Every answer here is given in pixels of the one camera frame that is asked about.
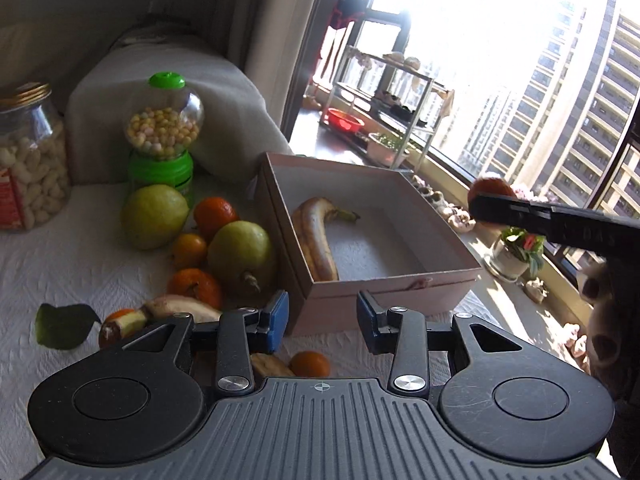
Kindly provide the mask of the right gloved hand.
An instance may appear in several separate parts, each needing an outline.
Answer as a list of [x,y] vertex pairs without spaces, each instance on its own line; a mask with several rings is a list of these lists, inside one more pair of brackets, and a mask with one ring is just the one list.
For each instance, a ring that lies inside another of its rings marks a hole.
[[590,375],[614,401],[608,447],[618,473],[639,477],[639,266],[608,259],[579,272],[578,290],[592,305],[587,324]]

